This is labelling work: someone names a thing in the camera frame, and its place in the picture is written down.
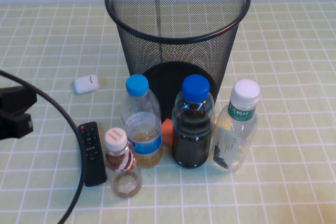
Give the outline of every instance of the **bottle of soy sauce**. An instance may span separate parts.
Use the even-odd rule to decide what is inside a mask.
[[[179,165],[197,168],[205,163],[214,118],[214,99],[209,93],[208,80],[198,74],[185,78],[172,114],[172,153]]]

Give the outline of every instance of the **black cable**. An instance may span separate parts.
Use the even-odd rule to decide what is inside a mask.
[[[65,212],[63,217],[58,222],[58,224],[63,224],[63,223],[65,223],[65,221],[70,216],[73,208],[75,207],[75,205],[78,201],[79,195],[80,195],[80,193],[82,192],[82,189],[83,189],[84,178],[85,178],[85,174],[86,174],[86,165],[87,164],[86,164],[85,152],[83,151],[85,149],[85,147],[84,147],[84,143],[82,143],[82,141],[81,141],[81,137],[79,135],[76,124],[71,119],[69,114],[62,108],[62,106],[59,105],[53,98],[51,98],[49,95],[47,95],[41,89],[39,89],[39,88],[35,87],[34,85],[30,84],[29,82],[26,82],[26,81],[22,80],[21,78],[16,77],[16,76],[14,76],[10,73],[7,73],[3,70],[0,70],[0,76],[3,76],[5,78],[8,78],[9,80],[12,80],[12,81],[15,81],[15,82],[21,84],[23,87],[34,91],[39,96],[43,97],[46,101],[50,102],[59,111],[59,113],[61,113],[62,116],[64,116],[64,118],[67,120],[67,122],[69,123],[70,127],[72,128],[73,132],[75,133],[75,135],[77,137],[77,141],[78,141],[79,148],[80,148],[80,154],[81,154],[82,168],[81,168],[81,173],[80,173],[80,178],[79,178],[79,183],[78,183],[76,193],[75,193],[75,195],[72,199],[72,202],[71,202],[68,210]]]

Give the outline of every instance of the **plastic bottle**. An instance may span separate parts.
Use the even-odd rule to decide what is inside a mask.
[[[159,102],[141,74],[130,76],[126,89],[121,117],[128,140],[141,167],[153,167],[163,155]]]
[[[237,81],[229,105],[218,116],[213,160],[225,170],[235,171],[244,161],[255,135],[255,112],[260,87],[252,80]]]
[[[208,80],[198,74],[185,78],[172,114],[172,154],[179,165],[197,168],[205,163],[214,118],[214,99],[209,93]]]
[[[119,197],[131,197],[141,188],[142,178],[134,150],[121,128],[105,134],[106,175],[111,189]]]

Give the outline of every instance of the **metal mesh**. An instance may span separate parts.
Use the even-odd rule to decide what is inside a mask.
[[[185,73],[206,75],[216,100],[238,23],[249,7],[250,0],[105,0],[111,18],[117,23],[130,74],[141,73],[149,78],[150,88],[158,97],[161,110],[171,114],[172,101],[149,71],[158,71],[167,62],[184,62],[180,71],[169,67],[171,79],[159,85],[170,89],[174,100],[181,89]],[[165,75],[167,69],[161,70]]]

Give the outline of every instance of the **white bottle cap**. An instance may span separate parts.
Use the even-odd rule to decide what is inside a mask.
[[[105,134],[105,147],[112,152],[119,152],[127,145],[127,136],[121,128],[111,128]]]
[[[252,80],[239,80],[232,88],[231,102],[253,106],[260,98],[260,87]]]

